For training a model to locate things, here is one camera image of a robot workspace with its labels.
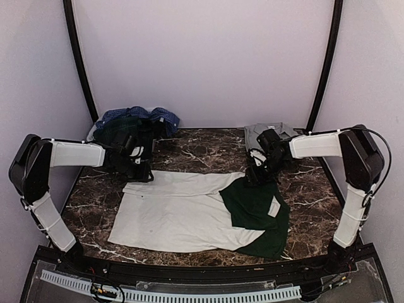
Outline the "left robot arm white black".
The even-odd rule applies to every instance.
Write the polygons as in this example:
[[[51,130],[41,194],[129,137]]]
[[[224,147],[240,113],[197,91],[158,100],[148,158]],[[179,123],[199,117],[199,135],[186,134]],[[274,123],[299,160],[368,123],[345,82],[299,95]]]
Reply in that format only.
[[[119,132],[110,143],[65,141],[29,134],[20,146],[8,176],[20,195],[20,202],[31,213],[39,230],[53,246],[67,253],[64,264],[75,275],[84,275],[89,262],[79,252],[82,246],[68,229],[55,207],[49,187],[54,167],[107,167],[129,182],[154,180],[150,160],[153,140]]]

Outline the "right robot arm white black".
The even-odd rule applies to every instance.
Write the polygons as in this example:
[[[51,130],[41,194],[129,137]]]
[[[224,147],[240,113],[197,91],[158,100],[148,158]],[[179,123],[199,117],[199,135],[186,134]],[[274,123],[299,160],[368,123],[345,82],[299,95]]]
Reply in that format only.
[[[343,160],[347,196],[332,244],[344,249],[356,240],[367,220],[372,199],[385,182],[392,158],[384,158],[374,141],[377,132],[362,124],[350,128],[300,134],[282,139],[272,129],[263,131],[257,142],[258,154],[248,151],[251,164],[246,178],[250,186],[274,181],[287,162],[312,157]]]

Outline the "white and green raglan shirt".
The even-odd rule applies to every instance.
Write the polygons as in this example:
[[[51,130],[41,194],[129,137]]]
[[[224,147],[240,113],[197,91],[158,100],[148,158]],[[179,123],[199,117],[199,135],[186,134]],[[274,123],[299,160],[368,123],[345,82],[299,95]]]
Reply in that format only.
[[[127,183],[109,242],[168,253],[224,249],[281,257],[288,205],[274,182],[249,187],[240,172],[156,171],[149,183]]]

